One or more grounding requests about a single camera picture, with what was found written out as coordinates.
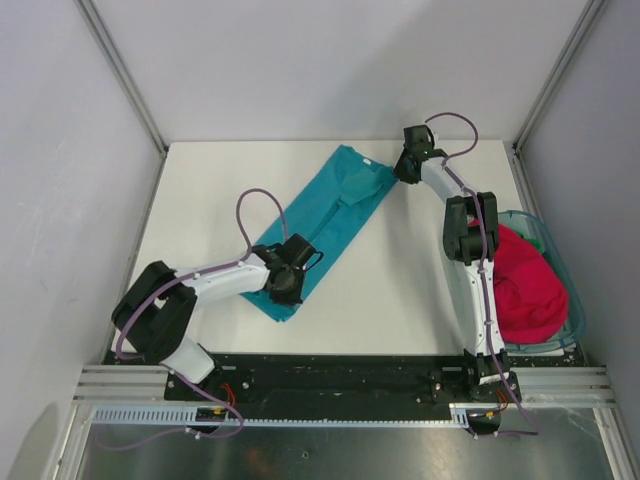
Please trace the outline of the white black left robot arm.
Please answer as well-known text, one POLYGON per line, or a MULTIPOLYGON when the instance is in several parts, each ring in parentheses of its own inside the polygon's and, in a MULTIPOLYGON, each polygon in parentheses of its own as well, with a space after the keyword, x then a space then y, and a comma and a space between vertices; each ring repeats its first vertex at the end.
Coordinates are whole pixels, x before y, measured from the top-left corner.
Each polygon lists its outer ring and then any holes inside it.
POLYGON ((324 253, 298 234, 282 243, 258 244, 237 260, 176 270, 162 261, 149 264, 111 314, 119 330, 116 353, 129 343, 148 365, 164 366, 186 379, 197 398, 214 397, 221 387, 213 357, 187 335, 194 313, 228 297, 264 293, 273 303, 302 303, 307 271, 324 253))

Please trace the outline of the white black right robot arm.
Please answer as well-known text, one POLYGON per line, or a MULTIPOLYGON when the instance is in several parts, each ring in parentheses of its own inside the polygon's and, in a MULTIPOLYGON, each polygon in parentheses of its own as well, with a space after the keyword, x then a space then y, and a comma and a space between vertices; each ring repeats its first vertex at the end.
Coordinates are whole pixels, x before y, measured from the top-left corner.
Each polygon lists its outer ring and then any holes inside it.
POLYGON ((465 332, 461 375, 452 381, 435 378, 432 385, 452 385, 469 399, 484 401, 509 371, 493 287, 500 244, 497 198, 463 180, 427 125, 407 127, 403 134, 403 150, 393 173, 403 183, 428 185, 444 203, 443 266, 465 332))

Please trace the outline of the teal t-shirt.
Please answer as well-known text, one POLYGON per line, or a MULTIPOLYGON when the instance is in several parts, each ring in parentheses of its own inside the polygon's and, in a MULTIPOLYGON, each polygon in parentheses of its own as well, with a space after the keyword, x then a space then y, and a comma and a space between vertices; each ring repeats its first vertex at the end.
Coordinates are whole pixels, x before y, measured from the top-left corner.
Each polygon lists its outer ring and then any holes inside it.
POLYGON ((305 275, 306 300, 396 183, 393 169, 350 146, 339 146, 284 210, 290 234, 324 257, 305 275))

